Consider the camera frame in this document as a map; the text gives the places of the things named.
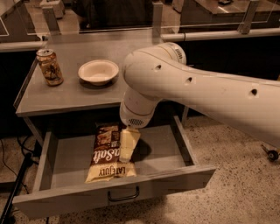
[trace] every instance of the drawer handle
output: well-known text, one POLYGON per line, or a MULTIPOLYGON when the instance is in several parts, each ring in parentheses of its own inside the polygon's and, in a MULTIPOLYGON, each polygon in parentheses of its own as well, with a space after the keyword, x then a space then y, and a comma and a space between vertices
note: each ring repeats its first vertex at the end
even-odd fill
POLYGON ((117 198, 117 199, 113 199, 111 197, 111 192, 108 192, 108 200, 112 201, 112 202, 117 202, 117 201, 121 201, 121 200, 133 200, 134 198, 138 197, 140 194, 140 190, 139 187, 136 187, 136 193, 131 195, 131 196, 127 196, 127 197, 122 197, 122 198, 117 198))

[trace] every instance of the open drawer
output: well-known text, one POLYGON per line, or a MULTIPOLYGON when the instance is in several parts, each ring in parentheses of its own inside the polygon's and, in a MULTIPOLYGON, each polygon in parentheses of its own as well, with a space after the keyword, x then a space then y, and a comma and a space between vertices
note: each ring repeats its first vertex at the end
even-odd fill
POLYGON ((198 165, 177 116, 168 125, 140 129, 134 151, 136 177, 84 184, 93 155, 94 136, 45 136, 31 194, 13 205, 29 218, 79 212, 166 194, 203 188, 214 174, 198 165))

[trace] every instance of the bowl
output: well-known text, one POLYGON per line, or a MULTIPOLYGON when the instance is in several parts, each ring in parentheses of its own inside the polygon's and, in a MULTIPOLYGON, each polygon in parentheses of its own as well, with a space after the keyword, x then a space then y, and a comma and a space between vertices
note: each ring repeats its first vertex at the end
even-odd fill
POLYGON ((117 64, 110 60, 96 59, 79 68, 78 75, 84 81, 95 86, 103 86, 114 79, 119 73, 117 64))

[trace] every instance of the gray table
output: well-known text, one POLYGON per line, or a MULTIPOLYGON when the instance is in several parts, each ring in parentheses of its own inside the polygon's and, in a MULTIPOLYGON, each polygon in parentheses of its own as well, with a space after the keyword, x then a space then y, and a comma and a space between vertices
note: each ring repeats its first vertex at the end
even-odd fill
POLYGON ((44 133, 34 124, 34 116, 119 106, 127 87, 123 80, 124 58, 136 49, 161 42, 160 37, 153 36, 151 28, 52 36, 46 48, 57 53, 65 80, 57 87, 48 87, 36 65, 23 95, 17 99, 17 116, 24 118, 42 145, 44 133), (105 87, 82 82, 78 70, 90 60, 114 61, 120 68, 118 77, 105 87))
MULTIPOLYGON (((228 5, 220 5, 218 4, 218 0, 195 0, 195 2, 210 11, 212 14, 244 13, 250 3, 249 0, 234 0, 228 5)), ((268 0, 260 0, 256 11, 280 11, 280 6, 268 0)))

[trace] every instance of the soda can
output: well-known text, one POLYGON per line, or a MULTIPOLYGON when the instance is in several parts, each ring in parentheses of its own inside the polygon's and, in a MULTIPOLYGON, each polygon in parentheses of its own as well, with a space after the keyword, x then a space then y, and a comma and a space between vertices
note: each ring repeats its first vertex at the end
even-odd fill
POLYGON ((37 51, 38 64, 48 86, 58 86, 63 82, 60 66, 53 49, 40 49, 37 51))

